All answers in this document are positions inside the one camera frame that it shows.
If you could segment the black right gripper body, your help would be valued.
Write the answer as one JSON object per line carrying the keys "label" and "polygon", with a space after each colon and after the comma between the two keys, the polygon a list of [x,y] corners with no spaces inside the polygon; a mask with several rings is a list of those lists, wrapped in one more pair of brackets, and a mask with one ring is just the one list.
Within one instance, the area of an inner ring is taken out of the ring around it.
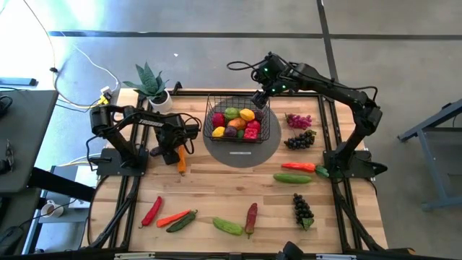
{"label": "black right gripper body", "polygon": [[252,80],[261,85],[254,97],[272,97],[283,92],[298,92],[297,83],[287,74],[291,69],[274,53],[269,52],[252,70]]}

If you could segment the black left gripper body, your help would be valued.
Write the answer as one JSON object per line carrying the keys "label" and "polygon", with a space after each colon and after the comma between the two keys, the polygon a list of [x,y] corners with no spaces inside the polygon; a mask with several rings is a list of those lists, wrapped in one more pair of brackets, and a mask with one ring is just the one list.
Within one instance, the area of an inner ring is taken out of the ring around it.
{"label": "black left gripper body", "polygon": [[174,150],[187,142],[186,131],[180,126],[165,123],[161,127],[155,127],[154,132],[157,139],[157,146],[162,147],[164,152]]}

